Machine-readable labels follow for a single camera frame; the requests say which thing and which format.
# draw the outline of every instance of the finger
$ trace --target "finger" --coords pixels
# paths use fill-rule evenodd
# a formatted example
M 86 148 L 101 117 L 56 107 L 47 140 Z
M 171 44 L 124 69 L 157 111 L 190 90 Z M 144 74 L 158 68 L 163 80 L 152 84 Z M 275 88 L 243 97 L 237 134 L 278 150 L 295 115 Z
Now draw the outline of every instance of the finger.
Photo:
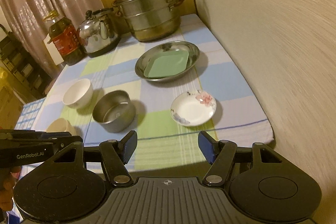
M 7 203 L 13 198 L 13 189 L 0 191 L 0 203 Z
M 9 202 L 0 203 L 0 208 L 3 211 L 11 211 L 13 209 L 13 200 L 10 200 Z
M 21 166 L 16 166 L 16 167 L 11 168 L 10 171 L 12 173 L 18 173 L 18 172 L 20 172 L 20 170 L 21 170 Z
M 10 174 L 9 176 L 7 176 L 7 178 L 4 179 L 3 187 L 6 190 L 10 190 L 14 186 L 15 186 L 15 178 Z

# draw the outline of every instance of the bowl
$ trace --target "bowl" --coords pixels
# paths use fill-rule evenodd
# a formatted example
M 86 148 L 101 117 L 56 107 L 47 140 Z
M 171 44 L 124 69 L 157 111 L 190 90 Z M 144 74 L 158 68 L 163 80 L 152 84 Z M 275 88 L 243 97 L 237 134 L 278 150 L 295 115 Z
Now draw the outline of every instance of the bowl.
M 187 51 L 188 52 L 188 61 L 184 71 L 171 76 L 166 77 L 146 77 L 144 71 L 151 62 L 151 58 L 156 58 L 158 55 L 163 52 L 168 51 Z M 190 42 L 186 41 L 173 41 L 167 42 L 158 46 L 155 46 L 145 52 L 135 64 L 135 73 L 142 79 L 152 82 L 169 82 L 175 79 L 182 77 L 187 73 L 196 63 L 200 56 L 200 50 L 198 47 Z
M 72 136 L 77 135 L 76 129 L 71 125 L 71 123 L 63 118 L 59 118 L 53 121 L 50 126 L 48 126 L 46 132 L 70 132 Z
M 74 83 L 64 94 L 63 104 L 71 108 L 85 107 L 92 98 L 93 87 L 89 79 L 81 79 Z
M 216 111 L 216 100 L 204 90 L 187 91 L 175 98 L 170 107 L 173 120 L 194 127 L 210 120 Z
M 135 107 L 124 90 L 115 90 L 104 95 L 95 105 L 93 119 L 108 132 L 120 132 L 134 120 Z

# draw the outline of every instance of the pink flower pattern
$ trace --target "pink flower pattern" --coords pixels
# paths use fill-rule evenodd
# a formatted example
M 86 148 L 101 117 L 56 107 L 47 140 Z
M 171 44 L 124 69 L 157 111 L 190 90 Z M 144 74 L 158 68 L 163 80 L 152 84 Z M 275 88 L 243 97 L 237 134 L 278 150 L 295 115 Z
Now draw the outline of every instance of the pink flower pattern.
M 205 91 L 201 91 L 201 93 L 199 95 L 196 95 L 196 99 L 203 105 L 205 105 L 206 107 L 208 106 L 212 106 L 212 96 L 205 92 Z

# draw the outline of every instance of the bottle label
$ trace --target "bottle label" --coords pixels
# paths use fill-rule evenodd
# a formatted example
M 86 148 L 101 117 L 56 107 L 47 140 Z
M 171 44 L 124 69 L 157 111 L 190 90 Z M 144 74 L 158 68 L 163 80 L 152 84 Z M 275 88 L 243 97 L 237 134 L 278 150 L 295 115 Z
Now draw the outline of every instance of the bottle label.
M 79 39 L 73 25 L 66 27 L 63 33 L 52 39 L 59 53 L 67 55 L 78 48 Z

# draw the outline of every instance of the ribbed gray panel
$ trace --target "ribbed gray panel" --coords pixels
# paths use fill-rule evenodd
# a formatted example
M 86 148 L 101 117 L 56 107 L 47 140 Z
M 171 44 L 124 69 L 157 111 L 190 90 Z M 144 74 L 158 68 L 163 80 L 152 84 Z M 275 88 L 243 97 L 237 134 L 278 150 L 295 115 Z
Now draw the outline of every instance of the ribbed gray panel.
M 33 224 L 25 220 L 24 224 Z M 73 224 L 260 224 L 237 211 L 220 189 L 196 178 L 139 178 L 112 191 L 91 215 Z M 302 224 L 313 224 L 306 220 Z

